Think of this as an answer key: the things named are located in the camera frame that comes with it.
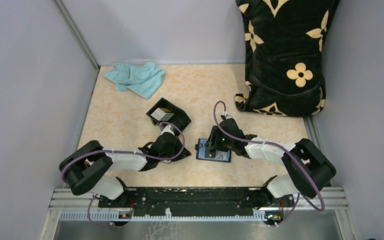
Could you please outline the blue leather card holder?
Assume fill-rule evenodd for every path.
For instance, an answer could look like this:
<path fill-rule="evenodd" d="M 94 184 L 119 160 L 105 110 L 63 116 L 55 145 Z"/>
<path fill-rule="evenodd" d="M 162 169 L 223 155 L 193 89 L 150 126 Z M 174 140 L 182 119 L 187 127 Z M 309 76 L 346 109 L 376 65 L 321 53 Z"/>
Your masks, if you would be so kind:
<path fill-rule="evenodd" d="M 199 138 L 195 145 L 197 160 L 219 162 L 219 163 L 230 163 L 232 161 L 232 151 L 220 151 L 210 149 L 206 147 L 207 139 Z"/>

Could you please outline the black plastic card box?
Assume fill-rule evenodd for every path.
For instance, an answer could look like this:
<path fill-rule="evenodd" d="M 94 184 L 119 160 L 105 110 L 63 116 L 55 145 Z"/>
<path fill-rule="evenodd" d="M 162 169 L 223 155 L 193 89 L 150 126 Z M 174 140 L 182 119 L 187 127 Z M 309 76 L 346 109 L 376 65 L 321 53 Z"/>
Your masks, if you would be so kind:
<path fill-rule="evenodd" d="M 192 122 L 183 109 L 163 97 L 146 112 L 146 115 L 154 126 L 161 126 L 162 122 L 168 122 L 178 127 L 180 131 L 184 131 Z"/>

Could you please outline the grey credit card stack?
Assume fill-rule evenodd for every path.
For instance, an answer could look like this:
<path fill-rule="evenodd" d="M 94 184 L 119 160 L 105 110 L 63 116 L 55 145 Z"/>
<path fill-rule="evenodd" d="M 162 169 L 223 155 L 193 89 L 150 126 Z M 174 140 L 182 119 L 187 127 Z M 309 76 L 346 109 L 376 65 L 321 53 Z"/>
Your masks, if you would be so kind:
<path fill-rule="evenodd" d="M 174 112 L 172 112 L 168 108 L 164 107 L 157 107 L 152 113 L 151 117 L 154 118 L 156 121 L 159 122 L 166 122 L 168 121 L 172 116 L 174 115 Z"/>

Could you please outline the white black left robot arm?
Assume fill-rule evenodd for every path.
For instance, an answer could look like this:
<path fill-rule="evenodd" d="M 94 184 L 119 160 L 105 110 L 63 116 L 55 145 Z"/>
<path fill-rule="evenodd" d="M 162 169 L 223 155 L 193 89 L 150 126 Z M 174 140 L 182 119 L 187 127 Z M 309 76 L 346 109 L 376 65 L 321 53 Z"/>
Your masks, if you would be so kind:
<path fill-rule="evenodd" d="M 162 133 L 155 141 L 134 150 L 104 148 L 98 140 L 91 140 L 69 157 L 58 169 L 61 179 L 75 196 L 95 193 L 107 197 L 118 207 L 129 203 L 130 193 L 124 182 L 106 173 L 115 170 L 145 172 L 160 163 L 172 163 L 185 159 L 191 152 L 184 146 L 184 136 L 171 132 Z"/>

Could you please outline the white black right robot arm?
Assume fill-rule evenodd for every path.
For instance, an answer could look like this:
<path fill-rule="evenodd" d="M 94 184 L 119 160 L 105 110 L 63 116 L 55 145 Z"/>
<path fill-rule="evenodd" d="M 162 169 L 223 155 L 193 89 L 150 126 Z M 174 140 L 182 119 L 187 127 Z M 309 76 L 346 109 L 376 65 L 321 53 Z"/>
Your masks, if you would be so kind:
<path fill-rule="evenodd" d="M 214 125 L 205 143 L 206 157 L 219 160 L 232 153 L 247 159 L 266 160 L 283 165 L 286 174 L 270 178 L 264 185 L 261 199 L 275 206 L 281 197 L 302 194 L 314 198 L 336 175 L 337 170 L 309 139 L 296 143 L 266 141 L 254 134 L 245 135 L 232 118 Z"/>

